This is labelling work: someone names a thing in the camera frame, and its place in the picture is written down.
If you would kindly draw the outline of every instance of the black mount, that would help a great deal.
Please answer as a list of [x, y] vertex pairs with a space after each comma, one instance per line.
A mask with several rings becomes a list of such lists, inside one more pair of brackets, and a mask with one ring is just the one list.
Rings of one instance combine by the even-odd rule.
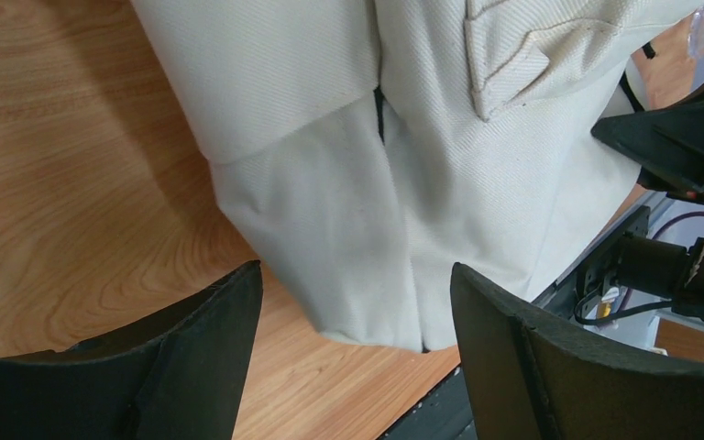
[[571, 319], [579, 300], [594, 297], [580, 311], [587, 314], [611, 287], [628, 287], [673, 301], [673, 313], [704, 321], [704, 238], [689, 248], [648, 239], [649, 213], [647, 206], [635, 210], [533, 305]]
[[592, 136], [640, 163], [644, 188], [704, 204], [704, 84], [662, 110], [603, 118]]

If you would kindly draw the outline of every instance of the black bracket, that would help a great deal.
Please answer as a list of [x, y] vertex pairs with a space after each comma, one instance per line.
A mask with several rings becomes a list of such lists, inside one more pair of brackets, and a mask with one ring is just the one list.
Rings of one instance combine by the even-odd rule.
[[643, 187], [704, 204], [704, 84], [670, 107], [603, 118], [592, 136], [640, 163]]
[[[649, 233], [648, 206], [640, 206], [614, 227], [581, 263], [562, 281], [553, 284], [533, 301], [533, 305], [545, 309], [562, 318], [572, 319], [577, 302], [587, 295], [600, 290], [607, 292], [616, 285], [615, 273], [617, 258], [622, 250], [622, 238], [646, 237]], [[583, 313], [588, 313], [600, 301], [590, 301]]]

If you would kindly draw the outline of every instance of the cable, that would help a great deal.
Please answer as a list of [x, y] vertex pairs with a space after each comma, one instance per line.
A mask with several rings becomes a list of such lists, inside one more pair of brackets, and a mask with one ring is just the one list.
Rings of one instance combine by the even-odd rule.
[[661, 228], [657, 230], [657, 232], [654, 233], [652, 236], [652, 240], [657, 240], [659, 237], [662, 237], [663, 234], [673, 227], [673, 225], [680, 223], [684, 220], [687, 220], [688, 218], [694, 218], [694, 217], [704, 217], [704, 211], [695, 211], [694, 213], [686, 213], [682, 214], [679, 216], [676, 216], [670, 220], [668, 220], [667, 223], [665, 223]]
[[627, 79], [627, 73], [623, 72], [620, 78], [620, 87], [624, 95], [627, 97], [628, 102], [630, 102], [630, 106], [632, 107], [632, 111], [634, 113], [640, 113], [643, 111], [646, 111], [644, 108], [644, 105], [641, 104], [641, 101], [638, 100], [638, 97], [635, 96], [635, 93], [633, 92], [633, 88], [630, 86], [630, 82]]
[[591, 301], [597, 296], [597, 293], [587, 295], [582, 298], [581, 301], [577, 302], [576, 307], [574, 307], [573, 309], [573, 316], [574, 319], [576, 319], [577, 323], [582, 325], [604, 325], [616, 321], [618, 319], [627, 318], [636, 314], [642, 314], [644, 312], [649, 312], [652, 310], [673, 307], [675, 304], [675, 302], [673, 301], [649, 302], [648, 304], [639, 305], [629, 310], [622, 310], [617, 313], [612, 313], [604, 318], [587, 319], [583, 317], [581, 313], [582, 309], [587, 303], [589, 303], [589, 301]]
[[644, 44], [641, 49], [643, 49], [643, 55], [645, 55], [648, 60], [653, 60], [657, 56], [657, 52], [655, 52], [655, 48], [652, 47], [651, 41]]
[[[704, 211], [695, 211], [692, 213], [686, 213], [686, 214], [678, 215], [678, 216], [668, 220], [664, 225], [662, 225], [662, 227], [657, 229], [657, 232], [655, 232], [654, 235], [652, 236], [652, 240], [657, 240], [660, 237], [662, 237], [663, 234], [665, 232], [667, 232], [667, 230], [670, 229], [671, 227], [673, 227], [674, 225], [681, 223], [684, 220], [687, 220], [689, 218], [696, 218], [696, 217], [704, 218]], [[620, 300], [621, 303], [620, 303], [619, 309], [617, 309], [618, 312], [622, 312], [627, 308], [627, 303], [630, 302], [630, 299], [632, 297], [633, 297], [633, 290], [629, 287], [626, 287], [624, 289], [624, 292], [622, 293], [622, 297]]]

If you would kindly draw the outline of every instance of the white fabric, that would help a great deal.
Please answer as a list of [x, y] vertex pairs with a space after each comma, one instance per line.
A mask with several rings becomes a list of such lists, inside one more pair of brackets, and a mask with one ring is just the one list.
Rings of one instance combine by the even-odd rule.
[[630, 85], [632, 95], [641, 104], [643, 110], [651, 110], [652, 104], [649, 102], [649, 95], [646, 92], [646, 82], [644, 82], [644, 77], [641, 76], [632, 58], [627, 61], [624, 71], [627, 73], [627, 83]]
[[317, 330], [420, 351], [456, 342], [453, 263], [532, 300], [603, 228], [639, 167], [589, 129], [704, 0], [133, 3], [220, 208]]

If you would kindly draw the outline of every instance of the wood grain surface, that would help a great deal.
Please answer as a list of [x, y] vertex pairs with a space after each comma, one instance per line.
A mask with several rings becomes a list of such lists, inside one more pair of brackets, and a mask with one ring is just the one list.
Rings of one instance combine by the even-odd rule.
[[[0, 0], [0, 357], [64, 349], [254, 259], [126, 0]], [[236, 438], [375, 438], [458, 363], [316, 335], [266, 271]]]
[[655, 345], [667, 350], [672, 358], [704, 362], [704, 332], [694, 328], [662, 319]]
[[652, 40], [656, 56], [648, 60], [642, 50], [632, 55], [646, 83], [652, 108], [675, 104], [691, 92], [695, 79], [695, 59], [688, 56], [689, 27], [692, 16]]

